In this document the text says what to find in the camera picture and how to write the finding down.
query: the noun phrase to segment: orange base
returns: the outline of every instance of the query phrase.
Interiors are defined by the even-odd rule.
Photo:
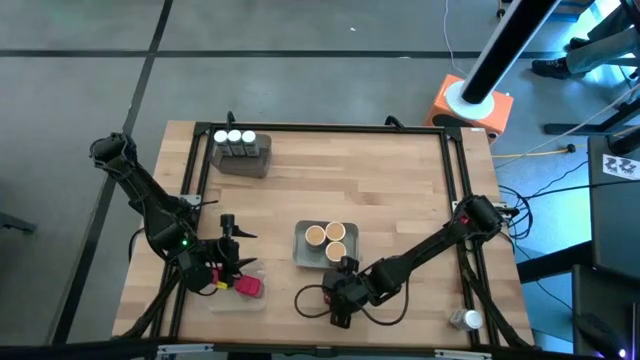
[[[487,131],[489,142],[493,142],[498,138],[498,136],[502,135],[504,130],[507,128],[507,120],[509,119],[509,113],[511,113],[511,107],[513,106],[513,98],[509,95],[494,91],[492,95],[495,106],[493,108],[493,112],[491,112],[489,116],[478,121],[461,119],[451,110],[451,108],[449,108],[444,96],[449,86],[460,80],[463,79],[453,75],[447,75],[444,78],[444,81],[440,86],[440,90],[438,91],[438,95],[431,106],[431,111],[429,111],[429,115],[427,115],[425,125],[482,127]],[[455,119],[440,115],[452,116]]]

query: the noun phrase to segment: gray tray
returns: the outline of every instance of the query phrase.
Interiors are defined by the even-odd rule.
[[[298,266],[310,267],[310,268],[320,268],[320,269],[331,269],[331,264],[329,263],[329,259],[324,254],[325,246],[312,250],[307,245],[307,241],[304,238],[304,234],[311,225],[318,225],[321,227],[327,226],[329,221],[313,221],[313,220],[302,220],[298,221],[296,224],[295,235],[293,239],[293,262]],[[347,248],[347,256],[350,256],[354,259],[358,259],[358,227],[356,224],[352,223],[342,223],[344,225],[347,233],[342,239],[342,243]]]

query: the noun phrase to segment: shoe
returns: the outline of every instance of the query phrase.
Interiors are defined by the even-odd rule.
[[[585,47],[591,43],[593,43],[593,41],[591,40],[581,39],[581,38],[571,38],[571,40],[569,40],[569,50],[580,49],[581,47]]]
[[[556,60],[534,60],[531,64],[531,71],[536,75],[552,77],[559,80],[571,77],[571,73],[567,67],[566,58]]]

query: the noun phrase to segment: white cable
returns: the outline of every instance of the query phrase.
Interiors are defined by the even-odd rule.
[[[442,21],[442,32],[444,33],[444,42],[447,44],[447,49],[449,49],[449,54],[451,55],[451,66],[454,69],[460,71],[464,76],[467,76],[467,73],[462,71],[459,67],[456,66],[456,62],[453,60],[453,50],[451,50],[451,45],[449,44],[449,36],[447,35],[447,15],[449,14],[449,0],[444,1],[444,19]]]
[[[575,132],[576,130],[578,130],[578,129],[580,129],[581,127],[583,127],[583,126],[587,125],[588,123],[590,123],[593,119],[595,119],[595,118],[597,118],[598,116],[602,115],[602,113],[604,113],[605,111],[607,111],[607,110],[611,109],[612,107],[616,106],[616,104],[618,104],[622,99],[624,99],[625,97],[627,97],[627,96],[628,96],[632,91],[635,91],[635,90],[636,90],[636,89],[638,89],[638,88],[640,88],[640,83],[638,83],[636,86],[634,86],[634,87],[632,87],[631,89],[629,89],[629,91],[625,92],[622,96],[620,96],[619,98],[617,98],[617,99],[616,99],[614,102],[612,102],[611,104],[607,105],[604,109],[602,109],[602,110],[598,111],[598,113],[596,113],[596,114],[595,114],[595,115],[593,115],[592,117],[588,118],[587,120],[585,120],[585,121],[583,121],[582,123],[580,123],[580,124],[576,125],[575,127],[573,127],[571,130],[569,130],[569,131],[565,132],[564,134],[558,135],[558,136],[554,137],[553,139],[551,139],[551,140],[549,140],[549,141],[545,141],[545,142],[543,142],[542,144],[540,144],[540,145],[538,145],[538,146],[534,147],[533,149],[531,149],[531,150],[529,150],[529,151],[527,151],[527,152],[525,152],[525,153],[523,153],[523,154],[520,154],[520,156],[518,156],[518,157],[516,157],[516,158],[513,158],[513,159],[511,159],[511,160],[509,160],[509,161],[507,161],[507,162],[505,162],[505,163],[503,163],[503,164],[500,164],[500,165],[496,166],[496,169],[499,169],[499,168],[501,168],[501,167],[503,167],[503,166],[505,166],[505,165],[511,164],[512,162],[514,162],[514,161],[516,161],[516,160],[520,160],[520,159],[522,159],[524,156],[527,156],[528,154],[530,154],[530,153],[532,153],[532,152],[534,152],[534,151],[536,151],[536,150],[540,149],[541,147],[546,146],[546,145],[549,145],[550,143],[552,143],[552,142],[554,142],[554,141],[556,141],[556,140],[558,140],[558,139],[560,139],[560,138],[563,138],[563,137],[565,137],[565,136],[567,136],[567,135],[572,134],[572,133],[573,133],[573,132]]]

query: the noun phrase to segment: person's leg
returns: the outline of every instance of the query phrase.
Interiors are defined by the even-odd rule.
[[[587,36],[589,37],[588,39],[577,37],[572,38],[571,41],[569,41],[569,51],[579,49],[595,41],[602,40],[611,35],[624,31],[631,25],[633,25],[633,22],[627,15],[627,12],[624,11],[622,6],[618,6],[617,9],[611,12],[609,16],[602,20],[587,34]]]
[[[626,30],[631,25],[633,25],[633,22],[629,19],[627,12],[624,11],[622,6],[618,6],[609,16],[589,31],[587,36],[589,36],[589,40],[598,41]]]
[[[587,72],[605,62],[638,50],[640,34],[629,28],[576,49],[567,54],[567,68],[571,74]]]
[[[544,77],[568,79],[572,74],[591,71],[609,60],[636,52],[639,45],[640,34],[635,28],[629,28],[571,51],[566,58],[551,61],[534,60],[531,70]]]

